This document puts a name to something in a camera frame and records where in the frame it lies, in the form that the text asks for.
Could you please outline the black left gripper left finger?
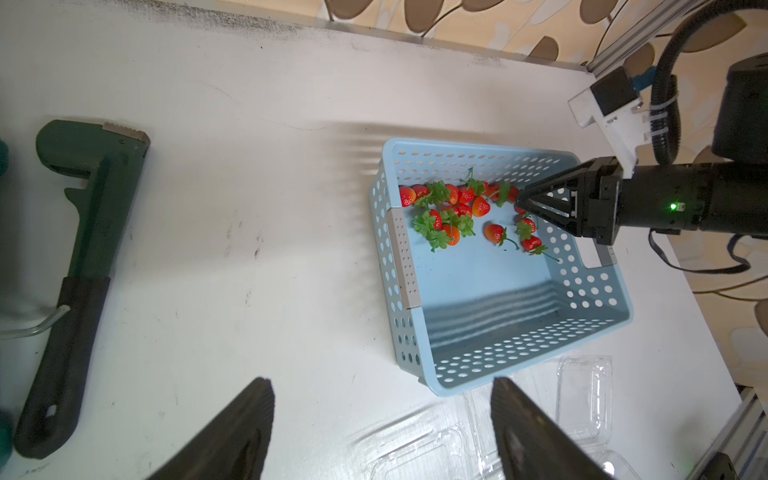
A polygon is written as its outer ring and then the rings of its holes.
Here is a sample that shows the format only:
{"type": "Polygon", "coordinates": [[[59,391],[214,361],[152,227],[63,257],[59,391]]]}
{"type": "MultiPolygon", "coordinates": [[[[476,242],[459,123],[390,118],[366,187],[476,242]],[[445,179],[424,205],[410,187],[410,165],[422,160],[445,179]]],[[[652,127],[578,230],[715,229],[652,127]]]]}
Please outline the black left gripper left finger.
{"type": "Polygon", "coordinates": [[[152,479],[259,479],[275,411],[271,381],[247,385],[152,479]]]}

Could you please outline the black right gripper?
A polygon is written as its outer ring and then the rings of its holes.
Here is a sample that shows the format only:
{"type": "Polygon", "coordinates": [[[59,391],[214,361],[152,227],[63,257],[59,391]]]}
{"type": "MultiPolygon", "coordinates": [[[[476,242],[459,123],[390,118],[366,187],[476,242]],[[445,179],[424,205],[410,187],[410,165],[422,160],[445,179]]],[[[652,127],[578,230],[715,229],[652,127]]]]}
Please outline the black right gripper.
{"type": "Polygon", "coordinates": [[[612,245],[618,233],[622,181],[623,169],[616,157],[596,158],[523,187],[517,206],[572,236],[612,245]],[[573,202],[527,204],[536,195],[559,189],[571,190],[573,202]]]}

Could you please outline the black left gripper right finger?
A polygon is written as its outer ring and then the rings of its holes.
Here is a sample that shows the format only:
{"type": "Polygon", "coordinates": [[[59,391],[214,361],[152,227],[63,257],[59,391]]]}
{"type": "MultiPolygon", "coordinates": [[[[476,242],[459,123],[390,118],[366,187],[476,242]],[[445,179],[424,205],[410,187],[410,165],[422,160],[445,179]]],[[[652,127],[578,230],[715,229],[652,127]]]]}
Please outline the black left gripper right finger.
{"type": "Polygon", "coordinates": [[[497,452],[507,479],[610,477],[511,379],[494,379],[490,410],[497,452]]]}

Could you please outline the strawberry cluster with green leaves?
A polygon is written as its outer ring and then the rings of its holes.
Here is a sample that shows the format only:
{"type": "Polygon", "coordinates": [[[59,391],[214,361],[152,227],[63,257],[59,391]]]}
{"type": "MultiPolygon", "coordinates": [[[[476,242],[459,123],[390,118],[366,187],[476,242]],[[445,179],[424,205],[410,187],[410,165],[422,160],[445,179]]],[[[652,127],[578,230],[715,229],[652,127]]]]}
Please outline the strawberry cluster with green leaves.
{"type": "Polygon", "coordinates": [[[519,189],[507,181],[489,183],[476,178],[473,168],[460,185],[438,180],[399,187],[401,206],[415,210],[412,228],[433,252],[474,236],[477,219],[490,214],[495,206],[513,203],[518,193],[519,189]]]}

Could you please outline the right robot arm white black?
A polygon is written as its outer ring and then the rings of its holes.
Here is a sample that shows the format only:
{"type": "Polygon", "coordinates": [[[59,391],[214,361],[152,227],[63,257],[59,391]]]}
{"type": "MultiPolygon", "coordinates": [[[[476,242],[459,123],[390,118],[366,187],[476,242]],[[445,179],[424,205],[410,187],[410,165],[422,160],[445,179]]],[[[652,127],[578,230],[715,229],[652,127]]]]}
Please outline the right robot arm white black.
{"type": "Polygon", "coordinates": [[[732,65],[712,152],[719,163],[639,166],[595,158],[522,188],[518,207],[575,237],[614,243],[622,226],[767,233],[767,56],[732,65]]]}

